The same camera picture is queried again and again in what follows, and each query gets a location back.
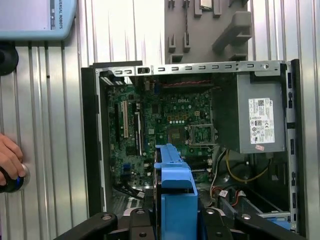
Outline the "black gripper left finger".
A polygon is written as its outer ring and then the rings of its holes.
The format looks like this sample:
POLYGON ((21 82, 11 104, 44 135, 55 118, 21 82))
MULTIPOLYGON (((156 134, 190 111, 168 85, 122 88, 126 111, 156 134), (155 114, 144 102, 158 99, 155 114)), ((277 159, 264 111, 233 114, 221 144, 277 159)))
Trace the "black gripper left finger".
POLYGON ((118 218, 114 213, 101 212, 81 222, 57 240, 152 240, 152 216, 148 209, 136 208, 118 218))

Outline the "person's bare hand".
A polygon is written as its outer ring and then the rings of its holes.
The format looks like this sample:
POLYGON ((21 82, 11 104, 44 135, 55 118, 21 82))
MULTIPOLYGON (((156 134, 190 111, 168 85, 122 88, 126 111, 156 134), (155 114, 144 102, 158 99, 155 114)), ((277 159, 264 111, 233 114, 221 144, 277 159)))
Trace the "person's bare hand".
POLYGON ((11 179, 24 177, 26 172, 22 165, 23 153, 20 147, 7 136, 0 134, 0 167, 11 179))

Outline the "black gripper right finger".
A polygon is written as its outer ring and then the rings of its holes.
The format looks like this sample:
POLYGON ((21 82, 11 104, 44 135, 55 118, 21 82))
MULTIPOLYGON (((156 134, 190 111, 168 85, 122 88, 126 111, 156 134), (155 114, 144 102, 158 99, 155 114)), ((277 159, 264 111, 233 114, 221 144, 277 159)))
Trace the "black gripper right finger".
POLYGON ((218 208, 204 208, 201 210, 201 239, 304 240, 305 237, 259 215, 237 213, 231 219, 218 208))

